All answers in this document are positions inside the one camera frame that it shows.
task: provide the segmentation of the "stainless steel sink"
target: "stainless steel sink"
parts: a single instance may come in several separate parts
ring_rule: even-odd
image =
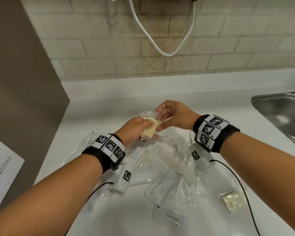
[[[251,103],[295,143],[295,92],[257,95],[251,98]]]

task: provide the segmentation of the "soap wrapper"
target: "soap wrapper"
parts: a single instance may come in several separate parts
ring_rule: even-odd
[[[157,129],[161,121],[157,119],[157,113],[155,112],[146,112],[141,113],[140,115],[142,119],[148,119],[152,123],[154,123],[152,127],[144,129],[143,133],[141,134],[142,140],[150,141],[152,140],[155,130]]]

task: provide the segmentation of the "white countertop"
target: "white countertop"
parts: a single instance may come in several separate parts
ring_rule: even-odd
[[[68,112],[77,108],[81,110],[82,106],[83,102],[71,103]],[[197,112],[222,116],[240,128],[241,132],[295,156],[295,144],[255,110],[251,103],[202,107]],[[65,116],[36,181],[58,169],[89,132],[93,130],[114,132],[130,117],[132,116],[92,119],[90,116],[81,118]],[[224,161],[217,153],[213,153],[213,156]],[[79,232],[79,235],[174,235],[164,226],[151,220],[154,205],[144,195],[148,186],[129,187],[123,197],[114,195],[109,202],[96,204],[92,213],[82,212],[68,235],[75,235],[75,232]],[[295,232],[251,190],[248,190],[247,194],[261,235],[295,235]],[[229,225],[224,219],[219,218],[218,214],[208,215],[207,212],[211,211],[210,208],[199,208],[198,229],[195,229],[199,232],[197,235],[235,235],[226,233],[230,230]],[[107,220],[112,222],[112,227],[107,226]],[[237,233],[237,235],[255,235],[254,231],[252,232]]]
[[[91,131],[114,132],[131,117],[155,109],[166,99],[181,101],[202,115],[217,114],[244,134],[295,156],[295,144],[250,102],[254,95],[295,91],[295,69],[65,82],[63,87],[71,103],[36,182],[65,163]],[[217,153],[213,157],[225,162]],[[148,187],[129,187],[122,197],[114,195],[108,202],[97,202],[92,212],[84,207],[68,236],[177,235],[151,220],[154,205],[144,195]],[[262,236],[295,235],[249,188],[247,195]],[[250,226],[242,227],[242,220],[228,223],[208,197],[199,201],[193,208],[192,228],[184,235],[257,235],[250,215]]]

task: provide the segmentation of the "backsplash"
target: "backsplash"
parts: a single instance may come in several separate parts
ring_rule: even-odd
[[[21,0],[62,81],[295,67],[295,0],[198,0],[164,57],[128,0]],[[191,0],[133,0],[157,45],[189,31]]]

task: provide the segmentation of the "wristband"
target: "wristband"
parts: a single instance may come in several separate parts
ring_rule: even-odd
[[[103,173],[108,170],[117,170],[125,157],[125,147],[116,134],[100,134],[83,153],[95,156],[103,167]]]
[[[207,152],[220,153],[223,142],[234,132],[240,130],[216,115],[202,115],[193,125],[195,141]]]

